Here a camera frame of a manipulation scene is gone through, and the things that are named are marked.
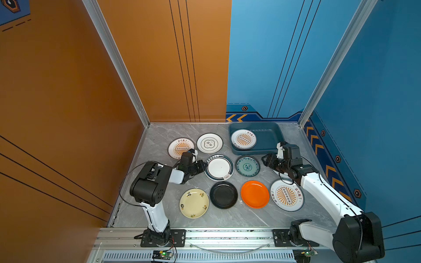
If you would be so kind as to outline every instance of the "plate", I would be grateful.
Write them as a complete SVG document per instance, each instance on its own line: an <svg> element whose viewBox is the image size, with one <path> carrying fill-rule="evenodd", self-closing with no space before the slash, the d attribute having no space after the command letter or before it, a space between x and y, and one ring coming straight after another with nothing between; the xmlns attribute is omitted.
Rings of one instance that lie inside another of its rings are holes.
<svg viewBox="0 0 421 263"><path fill-rule="evenodd" d="M241 198L251 208L262 208L269 203L269 191L258 181L248 181L241 188Z"/></svg>
<svg viewBox="0 0 421 263"><path fill-rule="evenodd" d="M286 175L286 174L284 174L284 173L280 173L280 172L278 172L278 171L275 171L275 170L272 170L277 176L279 176L279 177L281 177L281 178L283 178L283 179L289 179L289 180L292 180L291 178L289 178L289 176L288 175Z"/></svg>
<svg viewBox="0 0 421 263"><path fill-rule="evenodd" d="M259 161L250 155L241 156L235 162L237 171L247 177L256 176L260 172Z"/></svg>
<svg viewBox="0 0 421 263"><path fill-rule="evenodd" d="M289 185L282 179L272 183L270 197L275 205L287 212L298 211L304 205L304 195L300 187L296 184Z"/></svg>
<svg viewBox="0 0 421 263"><path fill-rule="evenodd" d="M231 143L239 149L250 149L257 142L256 135L249 130L236 130L231 135Z"/></svg>
<svg viewBox="0 0 421 263"><path fill-rule="evenodd" d="M219 209L228 209L237 202L238 192L232 183L217 182L210 191L210 201Z"/></svg>
<svg viewBox="0 0 421 263"><path fill-rule="evenodd" d="M214 181L225 181L232 176L234 165L230 158L222 154L213 155L206 163L205 174Z"/></svg>
<svg viewBox="0 0 421 263"><path fill-rule="evenodd" d="M208 195L201 189L190 189L181 197L179 207L185 217L199 218L208 210Z"/></svg>
<svg viewBox="0 0 421 263"><path fill-rule="evenodd" d="M203 134L196 142L197 148L205 154L218 152L223 144L221 137L214 133Z"/></svg>
<svg viewBox="0 0 421 263"><path fill-rule="evenodd" d="M171 158L180 160L181 155L184 152L194 148L195 144L192 140L187 138L178 138L168 146L168 154L171 156Z"/></svg>

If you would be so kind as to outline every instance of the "marble floor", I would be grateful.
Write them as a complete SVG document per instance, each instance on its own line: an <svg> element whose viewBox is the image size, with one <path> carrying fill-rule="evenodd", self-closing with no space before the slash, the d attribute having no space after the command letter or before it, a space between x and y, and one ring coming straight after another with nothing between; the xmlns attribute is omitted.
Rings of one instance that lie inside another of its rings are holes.
<svg viewBox="0 0 421 263"><path fill-rule="evenodd" d="M173 140L180 137L192 139L195 143L204 133L216 133L223 142L224 146L217 154L228 156L234 163L238 156L234 155L230 148L230 139L228 133L229 124L151 124L145 140L143 142L136 164L148 160L158 161L160 163L173 166L176 160L169 157L167 153L168 145ZM308 142L305 134L296 123L280 123L280 129L287 142L296 144L300 147L301 155L309 159L317 169L322 173L316 156ZM212 154L199 152L198 159L206 161ZM215 181L209 179L204 173L195 176L184 185L168 184L163 199L165 214L170 220L172 227L289 227L290 222L297 219L308 218L323 226L335 226L333 219L328 212L320 205L316 199L308 192L303 190L304 205L297 212L286 212L278 208L271 200L261 209L253 209L247 206L240 196L241 186L249 181L256 180L262 182L268 189L271 183L279 177L268 167L261 163L260 173L251 178L240 175L236 170L227 180L238 190L239 197L237 203L227 209L221 210L210 203L208 211L200 218L187 218L181 214L179 201L182 194L192 188L199 188L209 195L212 185ZM136 177L141 167L136 169L128 177L128 185ZM129 195L128 188L124 193L124 198L135 203L134 198ZM147 220L141 207L130 206L124 202L120 204L116 218L113 221L113 227L147 227Z"/></svg>

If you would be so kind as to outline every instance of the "white plate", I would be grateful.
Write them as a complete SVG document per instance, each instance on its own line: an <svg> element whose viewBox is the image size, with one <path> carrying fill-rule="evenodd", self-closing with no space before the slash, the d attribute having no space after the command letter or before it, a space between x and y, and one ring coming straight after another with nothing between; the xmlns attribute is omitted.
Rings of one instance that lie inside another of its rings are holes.
<svg viewBox="0 0 421 263"><path fill-rule="evenodd" d="M201 189L190 189L181 197L179 207L185 217L199 218L208 210L208 195Z"/></svg>
<svg viewBox="0 0 421 263"><path fill-rule="evenodd" d="M256 135L249 130L236 130L231 135L231 143L239 149L250 149L257 142Z"/></svg>
<svg viewBox="0 0 421 263"><path fill-rule="evenodd" d="M192 140L187 138L178 138L174 140L170 145L168 146L168 154L171 156L171 158L174 158L176 160L181 159L181 155L190 150L194 149L195 144Z"/></svg>
<svg viewBox="0 0 421 263"><path fill-rule="evenodd" d="M205 174L214 181L225 181L232 176L234 165L230 158L222 154L213 155L206 163Z"/></svg>
<svg viewBox="0 0 421 263"><path fill-rule="evenodd" d="M278 171L272 170L276 175L280 176L283 179L288 179L288 180L292 180L291 178L289 178L288 174L284 174L284 173L280 173Z"/></svg>
<svg viewBox="0 0 421 263"><path fill-rule="evenodd" d="M223 142L219 135L207 133L199 137L196 145L202 153L214 154L222 148Z"/></svg>
<svg viewBox="0 0 421 263"><path fill-rule="evenodd" d="M280 209L295 212L304 205L304 195L296 184L290 185L282 179L276 180L270 186L270 198Z"/></svg>

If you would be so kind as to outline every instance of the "cream plate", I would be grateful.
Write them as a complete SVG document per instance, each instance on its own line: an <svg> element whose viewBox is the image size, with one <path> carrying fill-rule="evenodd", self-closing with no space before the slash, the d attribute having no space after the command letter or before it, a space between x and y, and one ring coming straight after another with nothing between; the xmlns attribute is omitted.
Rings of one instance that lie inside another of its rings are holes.
<svg viewBox="0 0 421 263"><path fill-rule="evenodd" d="M205 154L214 154L222 148L222 139L214 133L203 134L196 142L197 148Z"/></svg>
<svg viewBox="0 0 421 263"><path fill-rule="evenodd" d="M187 138L178 138L168 146L168 154L171 156L171 158L180 160L181 155L184 152L194 148L195 144L192 140Z"/></svg>
<svg viewBox="0 0 421 263"><path fill-rule="evenodd" d="M239 149L250 149L257 142L256 135L249 130L236 130L231 135L231 143Z"/></svg>
<svg viewBox="0 0 421 263"><path fill-rule="evenodd" d="M282 179L276 180L270 186L270 198L280 209L295 212L304 205L304 195L296 184L290 185Z"/></svg>
<svg viewBox="0 0 421 263"><path fill-rule="evenodd" d="M201 217L206 213L208 207L208 195L197 188L186 191L180 200L181 213L188 218Z"/></svg>

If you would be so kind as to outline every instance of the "orange plate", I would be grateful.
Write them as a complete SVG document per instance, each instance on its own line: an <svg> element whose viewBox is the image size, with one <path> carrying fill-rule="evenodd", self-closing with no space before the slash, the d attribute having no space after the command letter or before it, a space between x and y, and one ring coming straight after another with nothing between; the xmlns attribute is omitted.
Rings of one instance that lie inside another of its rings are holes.
<svg viewBox="0 0 421 263"><path fill-rule="evenodd" d="M241 188L241 198L251 208L262 208L269 202L269 191L258 181L248 181Z"/></svg>

